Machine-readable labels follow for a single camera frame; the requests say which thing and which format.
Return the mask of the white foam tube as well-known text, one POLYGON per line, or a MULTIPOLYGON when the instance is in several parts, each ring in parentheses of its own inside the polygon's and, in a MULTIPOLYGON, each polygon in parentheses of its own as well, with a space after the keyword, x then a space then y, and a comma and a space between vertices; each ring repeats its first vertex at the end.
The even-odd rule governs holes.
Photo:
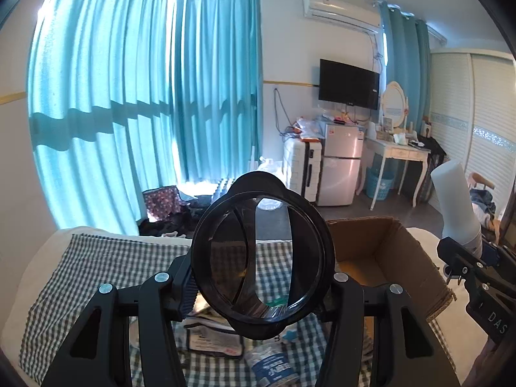
POLYGON ((481 226, 471 205, 468 184, 460 162, 451 160, 431 173, 443 219, 442 238, 455 240, 480 259, 482 256, 481 226))

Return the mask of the navy white foil pouch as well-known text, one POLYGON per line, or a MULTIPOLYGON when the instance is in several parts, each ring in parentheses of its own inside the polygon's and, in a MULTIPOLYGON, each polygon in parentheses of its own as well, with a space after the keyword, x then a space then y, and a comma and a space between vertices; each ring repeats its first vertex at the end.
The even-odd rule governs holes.
POLYGON ((243 337, 198 293, 193 309, 181 322, 184 348, 190 352, 239 360, 245 352, 243 337))

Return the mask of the clear dental floss jar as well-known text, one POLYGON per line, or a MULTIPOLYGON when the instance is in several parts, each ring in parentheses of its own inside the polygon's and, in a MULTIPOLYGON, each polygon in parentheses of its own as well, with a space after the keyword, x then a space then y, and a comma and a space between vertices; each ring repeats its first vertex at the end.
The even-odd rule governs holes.
POLYGON ((248 350, 244 357, 258 386, 288 386, 299 379, 280 344, 260 344, 248 350))

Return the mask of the black round lens filter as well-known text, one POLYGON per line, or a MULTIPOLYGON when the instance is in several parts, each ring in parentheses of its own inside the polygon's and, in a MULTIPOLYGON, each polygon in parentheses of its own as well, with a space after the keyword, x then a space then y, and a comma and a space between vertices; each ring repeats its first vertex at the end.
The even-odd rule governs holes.
POLYGON ((240 335, 266 340, 315 312, 335 265, 328 226, 276 176, 237 178, 201 218, 191 248, 193 276, 208 304, 240 335), (262 201, 285 207, 286 237, 259 239, 262 201))

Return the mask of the green white checkered tablecloth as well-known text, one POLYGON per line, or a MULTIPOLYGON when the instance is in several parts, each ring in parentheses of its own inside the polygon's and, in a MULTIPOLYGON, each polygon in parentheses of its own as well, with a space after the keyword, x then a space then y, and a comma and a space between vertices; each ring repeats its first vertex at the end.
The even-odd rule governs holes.
MULTIPOLYGON (((160 245, 97 234, 71 235, 28 309, 19 351, 21 370, 40 386, 59 346, 102 283, 118 288, 138 285, 186 254, 189 244, 187 239, 160 245)), ((256 248, 258 265, 264 266, 258 273, 259 289, 263 282, 270 288, 265 292, 267 300, 279 300, 289 284, 291 240, 257 240, 256 248)), ((172 326, 179 328, 176 342, 188 386, 258 386, 244 357, 235 360, 187 351, 178 324, 172 326)), ((294 340, 281 348, 298 374, 295 385, 315 386, 326 346, 323 329, 314 314, 296 324, 294 340)))

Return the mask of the brown cardboard box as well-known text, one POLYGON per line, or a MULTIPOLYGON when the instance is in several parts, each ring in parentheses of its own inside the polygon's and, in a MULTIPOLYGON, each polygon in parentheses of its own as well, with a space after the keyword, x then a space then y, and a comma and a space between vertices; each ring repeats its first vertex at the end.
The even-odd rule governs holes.
POLYGON ((390 217, 328 220, 336 269, 367 287, 397 283, 432 320, 454 300, 437 265, 402 223, 390 217))

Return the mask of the blue laundry basket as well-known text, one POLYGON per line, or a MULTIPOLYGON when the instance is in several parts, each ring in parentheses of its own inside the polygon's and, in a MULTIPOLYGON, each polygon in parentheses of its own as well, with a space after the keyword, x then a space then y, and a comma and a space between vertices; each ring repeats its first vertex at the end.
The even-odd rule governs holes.
POLYGON ((376 200, 384 201, 392 189, 394 173, 384 171, 381 179, 379 179, 379 172, 378 169, 366 168, 365 191, 368 197, 373 198, 374 194, 377 193, 376 200))

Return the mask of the polka dot fabric bag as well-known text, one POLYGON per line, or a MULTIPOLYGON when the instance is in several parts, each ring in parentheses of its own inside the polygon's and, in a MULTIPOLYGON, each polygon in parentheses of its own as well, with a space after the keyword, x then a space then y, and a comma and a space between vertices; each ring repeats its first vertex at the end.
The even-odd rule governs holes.
POLYGON ((175 185, 144 191, 143 197, 150 222, 169 221, 185 206, 175 185))

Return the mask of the oval white vanity mirror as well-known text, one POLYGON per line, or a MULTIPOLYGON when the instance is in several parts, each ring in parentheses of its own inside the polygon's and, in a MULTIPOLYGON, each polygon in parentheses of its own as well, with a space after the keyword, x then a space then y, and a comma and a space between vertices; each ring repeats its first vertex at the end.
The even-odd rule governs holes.
POLYGON ((408 116, 408 97, 397 81, 390 81, 381 95, 383 120, 390 120, 393 128, 406 123, 408 116))

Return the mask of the white hard suitcase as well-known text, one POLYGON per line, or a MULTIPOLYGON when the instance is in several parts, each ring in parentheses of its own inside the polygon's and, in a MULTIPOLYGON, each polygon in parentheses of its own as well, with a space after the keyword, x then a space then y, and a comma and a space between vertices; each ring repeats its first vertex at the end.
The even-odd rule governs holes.
POLYGON ((285 186, 311 203, 317 200, 321 159, 321 142, 290 138, 283 144, 285 186))

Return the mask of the narrow teal corner curtain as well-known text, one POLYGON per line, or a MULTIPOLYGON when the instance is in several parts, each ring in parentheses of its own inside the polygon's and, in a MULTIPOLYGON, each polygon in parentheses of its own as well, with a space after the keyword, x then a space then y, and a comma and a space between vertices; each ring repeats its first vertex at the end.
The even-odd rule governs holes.
POLYGON ((398 6, 380 3, 387 39, 387 83, 396 81, 408 97, 407 124, 419 132, 430 112, 430 35, 427 24, 398 6))

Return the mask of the large teal window curtain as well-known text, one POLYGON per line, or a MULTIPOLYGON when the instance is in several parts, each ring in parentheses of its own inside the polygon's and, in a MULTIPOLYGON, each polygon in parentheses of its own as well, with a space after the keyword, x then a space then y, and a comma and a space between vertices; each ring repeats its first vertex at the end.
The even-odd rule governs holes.
POLYGON ((144 191, 173 184, 168 0, 44 0, 30 50, 29 128, 60 229, 135 235, 144 191))

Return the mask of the teal curtain right of window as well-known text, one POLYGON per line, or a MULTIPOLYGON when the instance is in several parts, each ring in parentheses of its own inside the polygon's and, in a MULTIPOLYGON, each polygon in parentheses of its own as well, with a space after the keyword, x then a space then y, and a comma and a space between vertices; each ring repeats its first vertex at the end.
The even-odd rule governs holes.
POLYGON ((248 172, 263 152, 261 0, 176 0, 171 80, 181 180, 248 172))

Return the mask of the black wall television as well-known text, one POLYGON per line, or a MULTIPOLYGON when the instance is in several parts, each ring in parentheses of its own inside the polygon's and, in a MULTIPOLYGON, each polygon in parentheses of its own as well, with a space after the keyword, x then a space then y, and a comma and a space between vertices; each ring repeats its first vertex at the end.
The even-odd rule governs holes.
POLYGON ((328 59, 319 62, 318 98, 352 107, 377 110, 381 75, 328 59))

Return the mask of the white wall air conditioner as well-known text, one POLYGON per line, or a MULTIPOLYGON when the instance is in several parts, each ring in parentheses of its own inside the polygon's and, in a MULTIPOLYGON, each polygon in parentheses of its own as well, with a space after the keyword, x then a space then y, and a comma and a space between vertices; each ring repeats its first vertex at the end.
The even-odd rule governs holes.
POLYGON ((314 20, 341 25, 375 35, 381 30, 380 15, 340 0, 303 0, 303 14, 314 20))

